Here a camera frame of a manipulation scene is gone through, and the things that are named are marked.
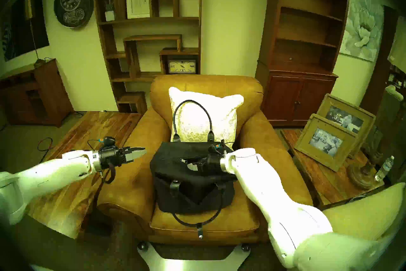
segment picture frame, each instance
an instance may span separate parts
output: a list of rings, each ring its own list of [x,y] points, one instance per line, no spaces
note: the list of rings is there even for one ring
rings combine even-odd
[[[341,125],[312,114],[295,149],[338,171],[354,147],[357,135]]]
[[[324,96],[317,114],[334,123],[340,124],[357,135],[357,141],[348,154],[350,158],[355,158],[355,155],[360,150],[361,145],[367,138],[376,119],[375,115],[368,111],[331,94]]]

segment water bottle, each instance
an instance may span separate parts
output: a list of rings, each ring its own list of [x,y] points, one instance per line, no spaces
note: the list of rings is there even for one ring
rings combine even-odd
[[[391,170],[391,168],[393,166],[393,160],[394,159],[395,158],[393,156],[388,157],[386,159],[385,163],[382,165],[380,170],[375,175],[375,180],[376,181],[382,181],[385,178],[385,176],[388,174],[388,172]]]

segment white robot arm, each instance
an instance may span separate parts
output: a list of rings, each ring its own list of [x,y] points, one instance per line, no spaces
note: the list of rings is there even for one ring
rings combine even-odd
[[[16,224],[32,198],[63,188],[95,171],[114,170],[115,166],[145,153],[143,147],[119,149],[113,142],[99,151],[71,151],[60,159],[17,174],[2,172],[0,214],[5,214],[10,224]],[[224,154],[218,166],[235,174],[245,194],[260,208],[268,222],[268,235],[276,255],[288,269],[368,270],[387,246],[388,239],[366,241],[333,233],[321,211],[289,198],[277,172],[252,148]]]
[[[223,155],[220,167],[235,174],[247,197],[268,222],[268,235],[282,265],[304,271],[369,270],[387,246],[333,233],[327,217],[289,198],[272,166],[245,148]]]
[[[99,151],[71,151],[17,174],[0,173],[1,214],[10,224],[18,223],[30,201],[66,185],[82,180],[96,171],[132,162],[146,153],[144,147],[117,148],[111,137],[104,139]]]

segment armchair arm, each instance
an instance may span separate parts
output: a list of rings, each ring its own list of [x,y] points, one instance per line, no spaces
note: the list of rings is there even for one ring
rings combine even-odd
[[[116,168],[116,178],[103,185],[97,207],[104,214],[149,230],[155,208],[154,184],[149,162],[163,141],[170,139],[166,121],[151,107],[127,139],[125,145],[145,147],[147,153]]]
[[[295,202],[313,205],[309,190],[287,149],[262,111],[255,113],[242,126],[239,147],[253,147],[271,164],[281,178],[283,189]]]

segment throw pillow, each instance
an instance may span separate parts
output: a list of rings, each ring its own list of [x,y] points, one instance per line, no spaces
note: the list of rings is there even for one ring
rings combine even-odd
[[[172,115],[176,107],[184,100],[194,100],[201,104],[210,115],[213,126],[214,140],[220,142],[224,139],[231,148],[236,140],[237,108],[244,102],[241,95],[226,96],[223,98],[213,95],[182,92],[176,87],[169,89]],[[176,130],[182,142],[206,142],[210,131],[209,118],[202,108],[195,103],[184,103],[176,112]],[[175,129],[172,126],[173,141]]]

